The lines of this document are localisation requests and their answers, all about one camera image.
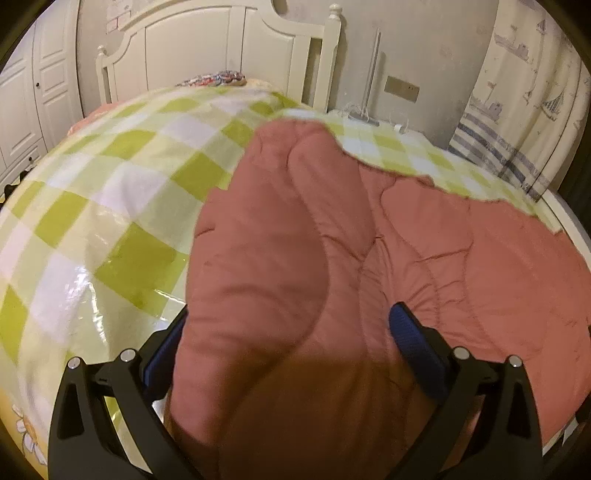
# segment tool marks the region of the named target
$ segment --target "headboard panel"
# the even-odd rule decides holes
[[[240,70],[301,100],[312,38],[322,40],[313,106],[326,112],[339,43],[342,9],[330,7],[325,25],[285,20],[272,0],[164,0],[120,30],[120,48],[99,47],[101,102],[131,99],[200,73]]]

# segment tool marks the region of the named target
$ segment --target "curtain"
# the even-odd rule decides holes
[[[499,0],[476,86],[449,151],[538,200],[576,148],[591,78],[535,0]]]

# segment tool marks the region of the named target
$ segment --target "checkered bedspread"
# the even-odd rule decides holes
[[[534,212],[520,190],[422,135],[296,106],[263,90],[150,92],[62,142],[9,199],[0,213],[0,390],[43,452],[67,359],[104,362],[139,348],[181,309],[207,193],[228,185],[254,129],[270,118],[318,119],[368,164]],[[114,403],[110,410],[125,438]]]

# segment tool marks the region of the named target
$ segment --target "silver screw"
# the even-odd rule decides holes
[[[80,359],[77,356],[70,358],[70,360],[68,361],[68,368],[70,370],[75,370],[79,366],[80,366]]]
[[[453,349],[453,356],[458,360],[468,360],[470,358],[470,352],[467,348],[457,346]]]
[[[517,355],[511,355],[509,357],[509,363],[513,367],[519,368],[521,365],[523,365],[523,360],[521,358],[519,358]]]
[[[135,358],[135,350],[132,348],[128,348],[127,350],[123,350],[121,355],[119,356],[124,362],[131,362]]]

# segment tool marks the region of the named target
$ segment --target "folded pink blanket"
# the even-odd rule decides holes
[[[208,480],[384,479],[434,410],[389,334],[404,301],[452,347],[520,355],[547,441],[591,390],[590,288],[568,237],[508,203],[269,123],[199,217],[175,437]]]

